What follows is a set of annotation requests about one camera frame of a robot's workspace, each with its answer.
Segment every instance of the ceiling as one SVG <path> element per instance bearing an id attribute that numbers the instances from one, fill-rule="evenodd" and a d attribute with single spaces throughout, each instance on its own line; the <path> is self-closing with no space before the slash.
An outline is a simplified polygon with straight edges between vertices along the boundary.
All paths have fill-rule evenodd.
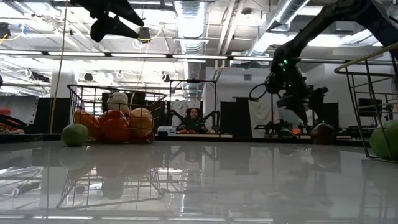
<path id="1" fill-rule="evenodd" d="M 107 35 L 100 43 L 90 39 L 90 26 L 95 19 L 90 17 L 88 11 L 82 7 L 68 5 L 65 9 L 63 1 L 46 0 L 0 0 L 0 22 L 9 23 L 11 30 L 10 38 L 18 37 L 12 41 L 4 41 L 0 44 L 0 50 L 38 50 L 38 51 L 60 51 L 63 45 L 63 33 L 65 26 L 65 51 L 74 52 L 140 52 L 140 53 L 162 53 L 181 54 L 180 41 L 178 40 L 178 19 L 173 11 L 147 9 L 148 5 L 156 5 L 157 1 L 129 1 L 135 11 L 145 18 L 145 26 L 150 29 L 152 40 L 143 44 L 135 39 Z M 245 0 L 237 3 L 242 4 L 243 13 L 232 13 L 228 32 L 222 39 L 223 26 L 225 25 L 225 12 L 228 9 L 229 0 L 207 1 L 206 24 L 205 24 L 205 54 L 217 53 L 220 39 L 225 44 L 229 38 L 230 44 L 226 46 L 226 54 L 236 54 L 251 48 L 253 43 L 262 35 L 264 20 L 268 13 L 277 8 L 277 0 L 259 1 Z M 272 55 L 281 41 L 292 39 L 297 32 L 303 28 L 322 8 L 322 5 L 331 1 L 311 2 L 302 9 L 298 16 L 292 21 L 288 33 L 281 34 L 285 38 L 281 40 L 276 34 L 274 43 L 267 49 L 266 54 Z M 171 1 L 165 2 L 167 6 L 173 7 Z M 65 10 L 67 11 L 67 23 L 64 23 Z M 133 23 L 121 19 L 130 28 L 138 30 L 139 27 Z M 372 45 L 377 43 L 372 37 L 356 41 L 352 44 L 354 34 L 364 31 L 364 28 L 352 22 L 334 23 L 322 34 L 322 39 L 317 38 L 307 47 L 302 57 L 308 58 L 343 58 L 354 59 L 374 51 Z M 333 42 L 331 46 L 325 46 L 325 42 Z M 341 44 L 349 43 L 344 48 Z M 107 73 L 112 75 L 113 82 L 102 83 L 102 85 L 113 85 L 123 88 L 151 87 L 150 91 L 169 93 L 169 83 L 162 80 L 162 75 L 169 75 L 171 79 L 182 79 L 187 77 L 183 63 L 179 61 L 153 61 L 153 60 L 74 60 L 76 68 L 80 69 L 80 82 L 86 83 L 85 73 Z M 29 58 L 29 57 L 8 57 L 0 54 L 0 74 L 5 84 L 14 86 L 3 87 L 2 92 L 7 94 L 25 93 L 43 95 L 49 93 L 49 83 L 29 78 L 30 72 L 36 72 L 51 79 L 54 68 L 54 61 L 51 58 Z M 214 67 L 213 62 L 207 61 L 207 67 Z M 314 64 L 300 64 L 305 72 L 313 68 Z M 243 82 L 241 79 L 231 79 L 228 76 L 247 73 L 241 68 L 227 68 L 221 72 L 219 82 L 225 84 L 230 82 Z M 252 82 L 262 82 L 267 72 L 254 72 L 256 77 Z M 42 88 L 30 85 L 42 85 Z M 175 97 L 186 96 L 183 91 L 176 91 Z"/>

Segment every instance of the wire rack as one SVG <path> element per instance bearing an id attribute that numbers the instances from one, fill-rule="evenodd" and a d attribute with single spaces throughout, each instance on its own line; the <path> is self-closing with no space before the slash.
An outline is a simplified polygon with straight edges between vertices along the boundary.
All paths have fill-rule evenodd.
<path id="1" fill-rule="evenodd" d="M 113 103 L 114 105 L 119 107 L 119 111 L 122 111 L 121 108 L 127 108 L 129 111 L 133 111 L 134 109 L 138 108 L 144 108 L 147 109 L 152 115 L 151 118 L 148 118 L 152 120 L 152 122 L 150 122 L 152 126 L 145 125 L 145 122 L 143 122 L 144 110 L 141 110 L 141 114 L 139 114 L 138 116 L 133 115 L 132 113 L 125 114 L 129 118 L 127 121 L 130 125 L 128 125 L 128 127 L 125 127 L 123 130 L 118 125 L 106 127 L 96 126 L 95 129 L 97 129 L 97 131 L 91 131 L 91 129 L 88 127 L 90 134 L 99 133 L 96 134 L 95 138 L 93 138 L 95 139 L 95 141 L 121 143 L 152 142 L 154 140 L 155 130 L 157 130 L 157 128 L 159 127 L 161 122 L 160 119 L 164 115 L 164 100 L 166 97 L 165 94 L 86 85 L 68 85 L 67 87 L 70 90 L 72 113 L 74 114 L 74 123 L 76 123 L 75 113 L 77 111 L 85 112 L 85 114 L 81 113 L 79 115 L 79 118 L 77 119 L 83 121 L 85 119 L 83 119 L 82 116 L 86 116 L 94 123 L 95 119 L 99 119 L 104 112 L 107 112 L 107 110 L 109 110 L 107 99 L 109 98 L 110 94 L 116 92 L 126 94 L 129 102 L 128 104 Z M 137 119 L 138 122 L 134 126 L 132 126 L 132 123 L 129 120 L 132 120 L 134 118 L 140 119 Z"/>
<path id="2" fill-rule="evenodd" d="M 340 65 L 335 69 L 335 73 L 337 74 L 343 74 L 346 75 L 347 77 L 347 82 L 348 82 L 348 88 L 350 92 L 350 97 L 351 101 L 353 104 L 354 108 L 354 113 L 356 117 L 356 121 L 358 123 L 358 131 L 359 135 L 361 137 L 361 140 L 363 142 L 364 150 L 366 157 L 372 160 L 377 160 L 377 161 L 383 161 L 383 162 L 395 162 L 397 163 L 398 158 L 394 156 L 393 149 L 391 149 L 392 144 L 389 142 L 388 138 L 386 137 L 386 131 L 389 131 L 389 129 L 395 129 L 395 128 L 390 128 L 384 126 L 384 121 L 389 121 L 393 119 L 393 114 L 397 114 L 397 112 L 393 112 L 394 107 L 397 105 L 397 99 L 398 99 L 398 93 L 392 93 L 392 92 L 376 92 L 374 91 L 374 86 L 375 85 L 380 85 L 385 82 L 385 81 L 392 81 L 395 83 L 396 89 L 398 89 L 398 68 L 396 64 L 396 59 L 393 57 L 391 54 L 391 63 L 389 65 L 392 65 L 394 73 L 395 74 L 390 74 L 390 73 L 374 73 L 370 70 L 369 68 L 369 63 L 368 60 L 370 58 L 374 58 L 377 56 L 380 56 L 383 53 L 386 52 L 392 52 L 393 50 L 398 49 L 398 43 L 395 43 L 393 45 L 390 45 L 388 47 L 384 47 L 383 49 L 374 52 L 373 54 L 369 54 L 367 56 L 361 57 L 356 60 L 352 60 L 350 62 L 347 62 L 343 65 Z M 358 65 L 362 66 L 362 68 L 365 68 L 366 72 L 357 72 L 358 71 Z M 362 81 L 362 83 L 358 83 L 358 77 L 366 77 L 366 81 Z M 360 96 L 367 96 L 370 99 L 370 103 L 366 106 L 359 105 L 359 97 Z M 362 116 L 367 116 L 367 117 L 373 117 L 374 122 L 376 125 L 374 126 L 367 126 L 363 125 L 363 122 L 361 121 Z M 387 158 L 379 158 L 376 156 L 372 156 L 369 153 L 369 148 L 367 147 L 367 140 L 368 137 L 372 134 L 372 131 L 374 131 L 376 128 L 380 128 L 382 131 L 382 136 L 384 138 L 384 143 L 386 144 L 387 148 L 387 153 L 388 157 Z"/>
<path id="3" fill-rule="evenodd" d="M 164 198 L 166 190 L 160 186 L 159 173 L 156 168 L 151 168 L 147 173 L 140 175 L 141 178 L 138 180 L 131 180 L 128 176 L 125 176 L 123 180 L 123 189 L 131 189 L 134 191 L 134 195 L 130 195 L 129 198 L 133 199 L 115 200 L 115 202 L 96 202 L 90 201 L 90 192 L 99 191 L 99 189 L 91 189 L 90 184 L 93 182 L 101 182 L 103 186 L 104 179 L 98 176 L 92 176 L 89 172 L 86 176 L 82 177 L 80 180 L 75 180 L 71 178 L 70 172 L 68 173 L 65 185 L 62 191 L 62 197 L 57 204 L 56 208 L 59 209 L 86 209 L 86 208 L 97 208 L 106 207 L 112 205 L 122 205 L 128 203 L 137 202 L 148 202 L 154 200 L 160 200 Z M 87 182 L 89 188 L 84 190 L 86 194 L 82 197 L 76 189 L 77 183 Z"/>

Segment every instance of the white wall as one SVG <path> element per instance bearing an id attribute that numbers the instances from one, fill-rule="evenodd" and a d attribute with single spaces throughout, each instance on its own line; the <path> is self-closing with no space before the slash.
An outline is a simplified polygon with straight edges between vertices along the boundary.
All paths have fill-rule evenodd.
<path id="1" fill-rule="evenodd" d="M 249 93 L 252 88 L 256 85 L 217 85 L 216 94 L 216 110 L 220 110 L 221 102 L 235 102 L 236 97 L 249 97 Z M 259 87 L 253 91 L 252 97 L 258 97 L 264 92 L 265 88 Z M 214 89 L 212 84 L 206 84 L 203 95 L 203 111 L 204 114 L 208 114 L 214 110 Z M 274 95 L 274 107 L 276 105 L 277 96 Z M 265 94 L 260 100 L 266 105 L 269 105 L 271 109 L 271 95 Z M 274 120 L 278 120 L 277 111 L 274 110 Z M 211 120 L 209 119 L 206 126 L 211 126 Z"/>
<path id="2" fill-rule="evenodd" d="M 388 56 L 381 58 L 380 60 L 388 60 Z M 348 82 L 346 75 L 339 75 L 334 73 L 334 69 L 338 65 L 324 64 L 320 65 L 313 70 L 306 73 L 307 84 L 314 85 L 315 88 L 327 87 L 329 92 L 325 96 L 324 103 L 339 103 L 339 121 L 342 128 L 347 128 L 348 126 L 357 125 L 357 121 L 354 115 L 353 104 L 351 101 Z M 370 66 L 370 72 L 375 73 L 386 73 L 393 74 L 391 66 Z M 351 72 L 365 72 L 366 67 L 364 65 L 353 65 L 349 67 Z M 366 76 L 354 76 L 355 84 L 367 83 Z M 377 80 L 380 78 L 372 77 L 372 80 Z M 375 92 L 382 93 L 392 93 L 391 80 L 386 80 L 382 82 L 375 83 L 373 85 Z M 361 86 L 356 89 L 356 91 L 368 91 L 368 86 Z M 369 94 L 357 95 L 357 98 L 370 98 Z M 382 99 L 385 103 L 384 96 L 376 95 L 376 98 Z M 374 120 L 372 118 L 361 118 L 362 125 L 373 124 Z"/>

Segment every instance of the ductwork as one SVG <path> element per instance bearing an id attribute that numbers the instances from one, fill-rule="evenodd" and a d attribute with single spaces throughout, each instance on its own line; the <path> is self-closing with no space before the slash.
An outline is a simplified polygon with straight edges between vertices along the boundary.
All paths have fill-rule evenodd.
<path id="1" fill-rule="evenodd" d="M 281 0 L 278 3 L 274 18 L 267 27 L 267 31 L 280 25 L 290 24 L 309 1 L 310 0 Z"/>
<path id="2" fill-rule="evenodd" d="M 206 3 L 200 1 L 175 1 L 174 7 L 178 15 L 178 35 L 181 38 L 190 40 L 181 40 L 181 51 L 183 54 L 204 54 L 205 42 L 202 40 L 205 36 L 206 22 Z M 185 79 L 204 80 L 205 71 L 202 69 L 202 63 L 183 62 Z M 185 89 L 192 97 L 201 97 L 202 86 L 186 85 Z"/>
<path id="3" fill-rule="evenodd" d="M 274 40 L 272 38 L 273 34 L 268 31 L 282 25 L 290 24 L 309 1 L 310 0 L 281 0 L 278 3 L 278 8 L 274 17 L 269 22 L 266 22 L 266 32 L 254 43 L 246 56 L 261 56 L 270 45 L 277 44 L 272 42 L 272 40 Z"/>

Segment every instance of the black robotic arm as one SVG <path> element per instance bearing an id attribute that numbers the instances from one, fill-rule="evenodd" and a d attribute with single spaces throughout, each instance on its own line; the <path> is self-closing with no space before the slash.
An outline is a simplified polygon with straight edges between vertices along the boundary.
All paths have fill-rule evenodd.
<path id="1" fill-rule="evenodd" d="M 325 6 L 291 41 L 278 47 L 274 53 L 271 73 L 265 82 L 266 90 L 272 94 L 286 90 L 277 102 L 278 106 L 286 106 L 294 111 L 305 124 L 307 116 L 303 107 L 304 99 L 309 98 L 310 108 L 318 113 L 328 90 L 326 87 L 310 90 L 296 64 L 300 61 L 300 54 L 307 44 L 335 21 L 357 22 L 367 28 L 383 46 L 398 42 L 397 27 L 389 20 L 386 10 L 378 2 L 340 0 Z M 391 54 L 398 59 L 397 49 Z"/>

